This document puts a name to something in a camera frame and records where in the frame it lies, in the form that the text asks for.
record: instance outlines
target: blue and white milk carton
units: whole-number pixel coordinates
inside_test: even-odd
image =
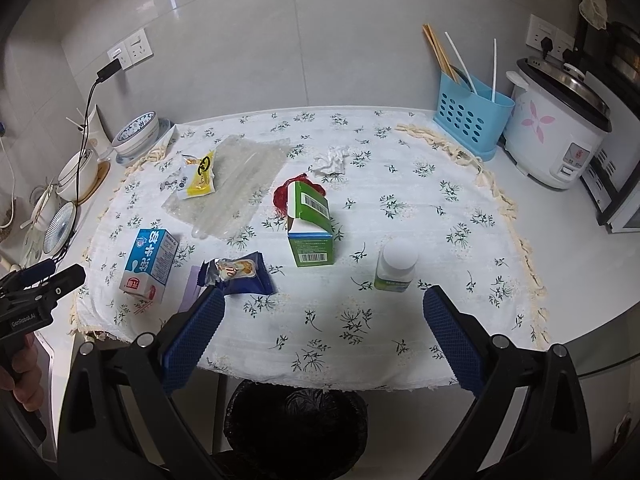
[[[140,229],[129,254],[120,290],[162,301],[178,242],[165,229]]]

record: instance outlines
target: medicine bottle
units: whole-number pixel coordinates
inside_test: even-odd
[[[373,286],[379,290],[404,292],[415,274],[418,250],[415,244],[395,238],[380,250]]]

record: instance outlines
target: snack wrapper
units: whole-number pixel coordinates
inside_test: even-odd
[[[213,159],[216,152],[211,151],[199,158],[183,155],[178,172],[176,196],[181,200],[194,196],[205,196],[215,191],[213,187]]]
[[[216,258],[203,263],[198,285],[215,285],[225,296],[229,294],[263,294],[275,292],[271,277],[264,266],[262,253],[251,253],[237,260]]]

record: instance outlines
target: power outlet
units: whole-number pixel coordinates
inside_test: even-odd
[[[574,49],[574,38],[569,36],[564,30],[556,30],[556,38],[554,39],[554,49],[551,55],[556,59],[562,60],[562,54],[566,49]]]
[[[119,44],[111,47],[107,51],[107,55],[109,56],[109,59],[111,59],[112,61],[118,58],[120,60],[120,65],[123,70],[133,65],[133,63],[131,62],[129,53],[127,52],[127,47],[124,46],[124,41],[121,41]]]
[[[549,51],[549,55],[560,61],[562,61],[562,53],[566,49],[572,50],[574,48],[574,38],[569,36],[564,30],[560,30],[555,25],[533,14],[530,15],[526,43],[537,50],[542,50],[540,42],[544,40],[545,37],[550,38],[554,44],[553,49]]]
[[[144,28],[141,28],[139,31],[134,32],[131,36],[124,40],[124,44],[127,47],[127,52],[129,53],[131,62],[133,64],[136,64],[137,62],[140,62],[153,54],[151,52],[149,41],[146,38]]]
[[[551,25],[551,23],[532,14],[529,17],[529,30],[527,31],[526,43],[537,50],[542,50],[540,42],[544,40],[545,37],[548,37],[556,44],[554,41],[556,30],[558,29]]]

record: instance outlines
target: kitchen counter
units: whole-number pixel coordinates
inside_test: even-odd
[[[640,234],[610,234],[582,182],[552,190],[516,169],[499,149],[486,164],[518,204],[518,234],[533,248],[533,264],[548,295],[549,343],[566,343],[640,301]]]
[[[532,245],[536,272],[548,290],[540,306],[549,312],[549,343],[567,342],[590,332],[640,299],[640,235],[608,234],[600,227],[594,205],[580,182],[569,190],[551,190],[523,176],[503,150],[486,166],[518,204],[516,230]],[[97,217],[123,177],[124,168],[112,161],[105,182],[80,208],[80,229],[60,269],[82,264]],[[50,395],[52,420],[56,422],[72,356],[82,341],[69,333],[71,305],[70,294],[58,303],[52,325],[39,334],[53,352]],[[57,440],[57,425],[54,435]]]

